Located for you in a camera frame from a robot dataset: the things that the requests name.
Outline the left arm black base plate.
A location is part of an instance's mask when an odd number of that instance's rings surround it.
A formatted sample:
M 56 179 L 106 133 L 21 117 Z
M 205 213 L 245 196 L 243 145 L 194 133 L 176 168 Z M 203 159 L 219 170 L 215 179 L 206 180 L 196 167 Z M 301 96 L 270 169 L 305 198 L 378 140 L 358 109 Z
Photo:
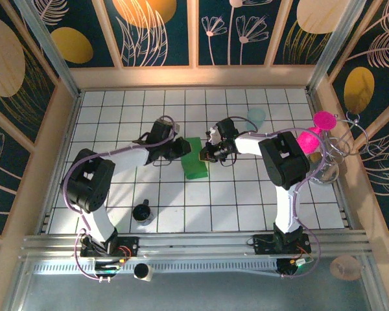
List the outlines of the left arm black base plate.
M 107 242 L 97 242 L 90 236 L 81 238 L 81 257 L 136 257 L 137 236 L 117 236 Z

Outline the clear glass jar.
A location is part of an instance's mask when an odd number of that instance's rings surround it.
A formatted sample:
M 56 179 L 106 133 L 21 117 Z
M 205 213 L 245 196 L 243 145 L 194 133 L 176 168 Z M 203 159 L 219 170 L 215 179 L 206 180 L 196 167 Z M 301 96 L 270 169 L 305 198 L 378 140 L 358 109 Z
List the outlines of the clear glass jar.
M 322 154 L 320 152 L 314 152 L 307 158 L 310 163 L 309 173 L 312 173 L 320 165 L 322 161 Z M 338 178 L 339 172 L 338 164 L 329 154 L 327 154 L 323 167 L 310 179 L 310 181 L 319 185 L 332 184 Z

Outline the aluminium frame post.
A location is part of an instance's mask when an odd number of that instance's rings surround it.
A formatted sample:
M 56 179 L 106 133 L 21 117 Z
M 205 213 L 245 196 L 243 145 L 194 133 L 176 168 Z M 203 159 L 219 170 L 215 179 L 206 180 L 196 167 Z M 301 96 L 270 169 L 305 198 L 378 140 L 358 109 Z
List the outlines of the aluminium frame post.
M 65 60 L 62 58 L 62 55 L 52 40 L 47 27 L 41 21 L 34 4 L 30 0 L 14 0 L 14 2 L 21 12 L 21 15 L 25 18 L 36 39 L 43 47 L 44 52 L 50 59 L 53 67 L 56 69 L 56 72 L 59 74 L 68 91 L 74 98 L 78 98 L 80 95 L 80 89 L 74 81 Z
M 327 70 L 331 66 L 334 58 L 338 54 L 339 50 L 345 43 L 346 38 L 354 27 L 355 22 L 359 18 L 366 0 L 350 0 L 344 13 L 342 14 L 336 29 L 330 36 L 324 51 L 322 52 L 316 67 L 314 74 L 312 75 L 309 83 L 307 84 L 307 94 L 313 97 L 317 87 L 319 86 L 322 78 L 327 73 Z

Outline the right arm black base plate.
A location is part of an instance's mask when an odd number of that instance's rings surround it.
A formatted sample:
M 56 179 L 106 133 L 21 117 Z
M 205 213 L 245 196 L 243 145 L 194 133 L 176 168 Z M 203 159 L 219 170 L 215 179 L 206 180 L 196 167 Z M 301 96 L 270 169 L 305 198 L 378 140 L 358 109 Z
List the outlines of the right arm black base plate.
M 246 244 L 253 247 L 256 255 L 293 255 L 301 253 L 302 250 L 312 253 L 309 236 L 305 233 L 299 240 L 284 246 L 283 249 L 277 246 L 273 234 L 253 235 Z

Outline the translucent teal plastic cup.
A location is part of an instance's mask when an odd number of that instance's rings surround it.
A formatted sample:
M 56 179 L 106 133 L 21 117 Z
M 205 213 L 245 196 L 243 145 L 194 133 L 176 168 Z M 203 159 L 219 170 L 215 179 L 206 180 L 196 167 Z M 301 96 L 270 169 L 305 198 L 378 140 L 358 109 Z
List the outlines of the translucent teal plastic cup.
M 261 108 L 250 108 L 247 112 L 247 119 L 246 129 L 258 131 L 266 119 L 266 113 Z

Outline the aluminium mounting rail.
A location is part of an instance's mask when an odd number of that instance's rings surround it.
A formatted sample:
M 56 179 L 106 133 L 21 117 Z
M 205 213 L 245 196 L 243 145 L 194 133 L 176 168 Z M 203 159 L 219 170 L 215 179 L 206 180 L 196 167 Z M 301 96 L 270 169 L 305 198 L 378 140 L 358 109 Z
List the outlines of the aluminium mounting rail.
M 371 244 L 363 230 L 315 230 L 309 237 L 311 256 L 337 257 L 367 255 Z M 254 232 L 218 233 L 134 233 L 139 238 L 137 259 L 237 259 L 255 255 L 252 243 Z M 26 236 L 19 258 L 70 258 L 76 235 Z

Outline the translucent pink suction disc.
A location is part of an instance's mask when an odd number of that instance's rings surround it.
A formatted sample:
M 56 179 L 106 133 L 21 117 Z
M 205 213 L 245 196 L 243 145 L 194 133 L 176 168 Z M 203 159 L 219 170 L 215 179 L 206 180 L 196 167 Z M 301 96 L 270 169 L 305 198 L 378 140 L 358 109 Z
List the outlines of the translucent pink suction disc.
M 330 272 L 337 279 L 356 281 L 362 277 L 359 261 L 350 255 L 341 255 L 330 263 Z

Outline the small black white cylinder device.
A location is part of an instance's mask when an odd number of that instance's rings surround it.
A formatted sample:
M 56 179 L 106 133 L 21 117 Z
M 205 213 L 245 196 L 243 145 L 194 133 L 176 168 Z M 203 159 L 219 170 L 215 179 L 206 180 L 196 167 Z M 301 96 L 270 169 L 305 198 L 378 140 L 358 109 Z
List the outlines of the small black white cylinder device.
M 150 282 L 154 273 L 154 268 L 145 263 L 139 263 L 134 268 L 134 277 L 136 279 Z

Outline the black mug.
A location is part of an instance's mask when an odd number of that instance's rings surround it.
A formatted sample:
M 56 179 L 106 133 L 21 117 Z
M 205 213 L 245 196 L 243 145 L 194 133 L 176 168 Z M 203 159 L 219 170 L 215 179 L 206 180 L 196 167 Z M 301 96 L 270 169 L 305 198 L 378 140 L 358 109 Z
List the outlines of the black mug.
M 149 206 L 149 200 L 144 199 L 143 203 L 136 205 L 132 211 L 132 216 L 139 225 L 149 225 L 154 219 L 152 209 Z

